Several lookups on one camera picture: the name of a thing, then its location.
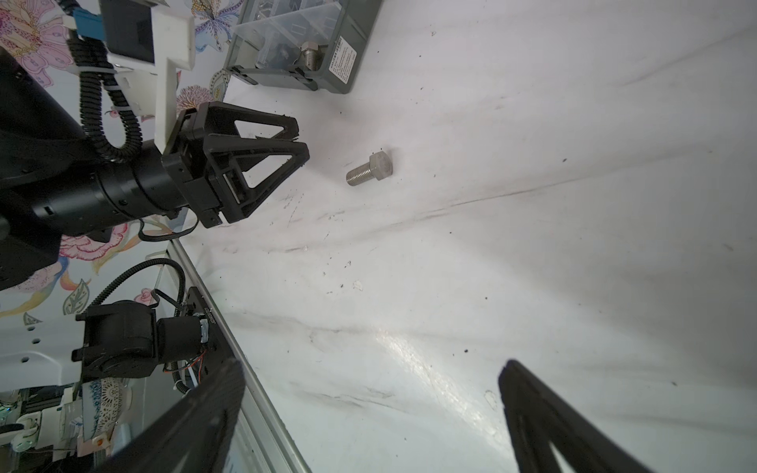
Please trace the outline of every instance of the table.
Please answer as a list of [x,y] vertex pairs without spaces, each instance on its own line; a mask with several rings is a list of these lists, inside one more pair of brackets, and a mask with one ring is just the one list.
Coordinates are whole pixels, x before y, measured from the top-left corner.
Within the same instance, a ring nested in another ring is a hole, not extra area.
[[754,469],[755,23],[386,0],[349,95],[229,84],[311,159],[182,241],[314,471],[516,471],[510,358],[657,471]]

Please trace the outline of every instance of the metal bolt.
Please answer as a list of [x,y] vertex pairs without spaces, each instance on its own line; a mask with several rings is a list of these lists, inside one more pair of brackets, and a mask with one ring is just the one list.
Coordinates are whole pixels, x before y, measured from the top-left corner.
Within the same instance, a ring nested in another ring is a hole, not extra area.
[[391,159],[389,159],[389,156],[384,151],[379,151],[376,154],[372,154],[367,163],[347,173],[347,184],[363,184],[365,181],[373,178],[380,181],[385,177],[391,176],[392,172]]
[[314,41],[306,41],[302,43],[302,48],[300,48],[300,50],[305,56],[305,67],[309,70],[315,70],[316,56],[318,55],[318,43]]

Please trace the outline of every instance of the blue connector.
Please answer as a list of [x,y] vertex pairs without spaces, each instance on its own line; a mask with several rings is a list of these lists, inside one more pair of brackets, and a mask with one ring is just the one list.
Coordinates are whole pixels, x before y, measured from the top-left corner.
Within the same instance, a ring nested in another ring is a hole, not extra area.
[[76,21],[76,32],[79,36],[105,41],[105,29],[102,27],[102,17],[89,13],[84,8],[74,8],[73,19]]

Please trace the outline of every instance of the blue flower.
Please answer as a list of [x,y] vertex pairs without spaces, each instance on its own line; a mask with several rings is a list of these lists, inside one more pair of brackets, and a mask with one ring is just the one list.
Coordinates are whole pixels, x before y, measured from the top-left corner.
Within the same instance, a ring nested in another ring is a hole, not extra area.
[[239,9],[243,1],[230,0],[232,5],[221,9],[221,0],[185,0],[192,10],[192,15],[202,20],[202,23],[195,27],[197,52],[205,51],[207,46],[222,52],[223,44],[231,41],[231,28],[239,19]]

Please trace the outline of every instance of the white label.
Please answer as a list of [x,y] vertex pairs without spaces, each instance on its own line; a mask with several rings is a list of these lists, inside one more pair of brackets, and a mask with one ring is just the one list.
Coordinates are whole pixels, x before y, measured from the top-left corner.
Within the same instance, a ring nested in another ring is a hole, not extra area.
[[329,71],[337,76],[339,80],[345,84],[350,81],[350,74],[352,74],[352,66],[355,65],[355,59],[357,58],[357,51],[350,46],[350,43],[346,42],[344,38],[339,36],[339,40],[336,42],[336,51],[334,51],[334,58],[329,65]]

